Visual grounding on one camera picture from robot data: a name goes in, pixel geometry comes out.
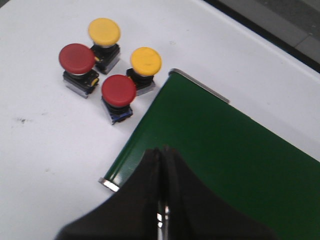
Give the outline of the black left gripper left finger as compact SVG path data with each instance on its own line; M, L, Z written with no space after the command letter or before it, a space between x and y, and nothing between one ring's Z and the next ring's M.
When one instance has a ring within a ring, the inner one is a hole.
M156 240L161 153L148 149L124 183L100 206L65 225L57 240Z

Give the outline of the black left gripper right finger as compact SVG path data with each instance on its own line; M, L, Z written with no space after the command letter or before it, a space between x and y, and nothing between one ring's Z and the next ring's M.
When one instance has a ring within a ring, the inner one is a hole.
M176 149L161 151L161 193L168 240L276 240L266 225L211 191Z

